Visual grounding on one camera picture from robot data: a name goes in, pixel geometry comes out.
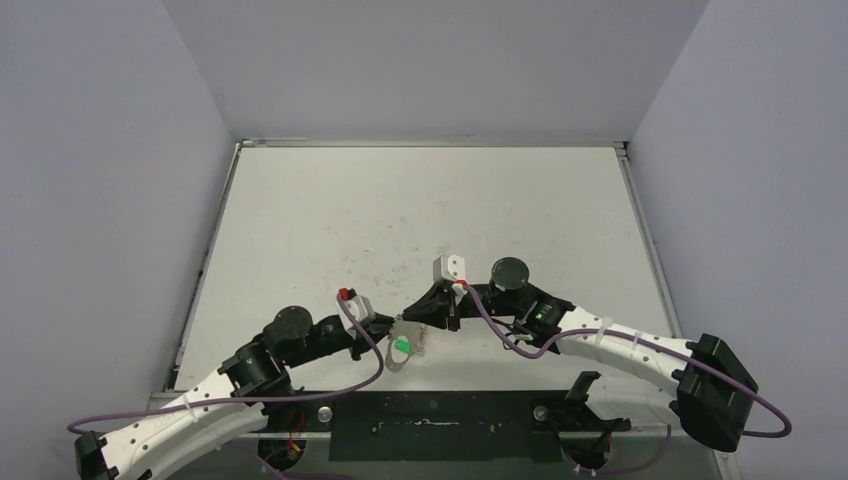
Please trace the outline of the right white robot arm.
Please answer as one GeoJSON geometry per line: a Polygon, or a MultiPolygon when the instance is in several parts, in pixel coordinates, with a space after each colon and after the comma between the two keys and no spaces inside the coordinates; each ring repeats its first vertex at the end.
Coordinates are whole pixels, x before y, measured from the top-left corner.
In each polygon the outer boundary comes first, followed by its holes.
{"type": "Polygon", "coordinates": [[[594,315],[530,281],[526,263],[496,261],[485,284],[466,281],[465,261],[442,256],[433,285],[403,310],[407,321],[456,331],[462,320],[489,322],[507,349],[533,346],[524,358],[547,353],[593,360],[627,374],[594,380],[565,402],[568,421],[588,429],[600,420],[630,419],[681,427],[692,439],[722,452],[737,450],[759,387],[723,339],[648,334],[594,315]]]}

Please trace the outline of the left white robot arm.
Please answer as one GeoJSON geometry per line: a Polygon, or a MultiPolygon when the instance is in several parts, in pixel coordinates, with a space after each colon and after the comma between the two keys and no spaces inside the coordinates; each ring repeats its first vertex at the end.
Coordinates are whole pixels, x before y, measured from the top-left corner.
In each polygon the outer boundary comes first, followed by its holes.
{"type": "Polygon", "coordinates": [[[364,296],[340,296],[337,312],[315,322],[301,306],[281,309],[261,333],[165,406],[128,414],[130,424],[105,433],[75,421],[74,455],[83,479],[166,479],[236,437],[290,428],[298,403],[331,398],[299,394],[289,371],[340,351],[359,360],[377,352],[394,318],[375,312],[364,296]]]}

